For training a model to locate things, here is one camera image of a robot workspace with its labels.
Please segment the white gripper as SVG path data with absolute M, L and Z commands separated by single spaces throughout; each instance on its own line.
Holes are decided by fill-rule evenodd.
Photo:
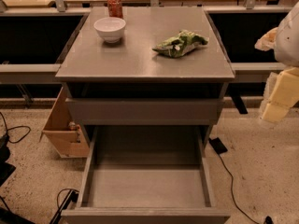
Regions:
M 254 45 L 261 51 L 274 49 L 278 62 L 299 66 L 299 2 L 281 21 L 278 28 L 264 34 Z M 279 123 L 299 102 L 299 68 L 271 73 L 266 81 L 261 103 L 261 122 Z

